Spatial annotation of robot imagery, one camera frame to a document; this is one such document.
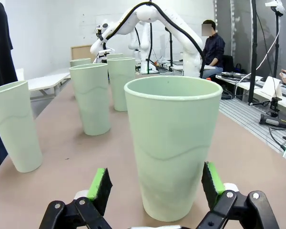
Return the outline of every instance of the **white cable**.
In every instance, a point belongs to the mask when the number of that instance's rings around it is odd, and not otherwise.
[[[265,59],[267,58],[267,56],[268,56],[269,52],[271,51],[272,47],[273,47],[274,44],[276,43],[276,40],[277,40],[279,34],[280,34],[280,29],[278,30],[277,36],[276,36],[276,38],[275,38],[275,41],[274,41],[273,44],[271,45],[270,49],[269,49],[268,52],[266,53],[266,56],[265,56],[264,59],[262,60],[261,64],[257,67],[257,69],[259,69],[259,68],[262,66],[263,62],[264,62]],[[249,73],[248,75],[244,76],[244,77],[236,84],[236,88],[235,88],[235,93],[234,93],[234,94],[236,94],[238,84],[241,83],[241,82],[242,82],[247,76],[249,76],[249,75],[251,75],[251,73]]]

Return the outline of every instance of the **green cup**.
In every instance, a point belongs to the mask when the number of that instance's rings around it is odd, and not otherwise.
[[[87,135],[109,131],[108,65],[91,63],[70,68],[74,94]]]
[[[75,67],[78,65],[90,64],[90,63],[91,63],[91,58],[77,59],[70,61],[70,67]]]
[[[41,165],[27,81],[0,87],[0,138],[19,172],[28,173]]]
[[[127,111],[124,86],[135,78],[135,58],[114,58],[107,60],[114,108]]]
[[[171,222],[194,202],[211,145],[222,88],[186,76],[155,76],[125,85],[143,206]]]
[[[123,53],[113,53],[113,54],[107,55],[107,60],[113,59],[113,58],[122,58],[122,57],[124,57]]]

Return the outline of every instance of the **bolt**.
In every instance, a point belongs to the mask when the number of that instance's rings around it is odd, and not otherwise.
[[[258,193],[254,193],[254,194],[253,194],[253,198],[254,198],[254,199],[258,199],[258,198],[259,198],[259,194],[258,194]]]
[[[228,197],[228,198],[232,198],[232,197],[233,197],[233,193],[232,193],[232,192],[228,192],[228,193],[227,193],[227,197]]]

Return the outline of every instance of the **dark blue shirt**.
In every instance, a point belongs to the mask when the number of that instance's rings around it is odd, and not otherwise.
[[[205,64],[209,65],[214,58],[218,59],[216,67],[223,68],[223,55],[225,52],[225,42],[217,33],[215,33],[212,37],[206,39],[205,47],[204,47],[204,55],[206,62]]]

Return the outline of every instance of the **gray wall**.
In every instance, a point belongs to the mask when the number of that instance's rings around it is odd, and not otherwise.
[[[275,13],[265,6],[265,2],[269,0],[256,0],[256,8],[259,18],[261,20],[266,45],[269,49],[276,37],[276,17]],[[231,14],[231,6],[228,6],[230,0],[217,1],[217,19],[218,19],[218,33],[226,39],[226,52],[230,50],[231,45],[228,44],[231,40],[231,23],[227,23],[227,17]],[[282,0],[282,3],[286,9],[286,0]],[[234,63],[241,63],[242,68],[251,72],[251,5],[250,0],[235,0],[235,18],[239,18],[239,22],[235,22],[235,58]],[[263,38],[263,33],[259,21],[257,21],[257,66],[261,63],[262,59],[266,55],[266,48]],[[277,76],[282,68],[286,69],[286,14],[281,18],[281,30],[280,30],[280,49],[278,60]],[[273,46],[269,53],[269,59],[271,69],[274,69],[274,56],[275,46]],[[267,59],[262,64],[257,75],[268,76],[271,75],[270,68]]]

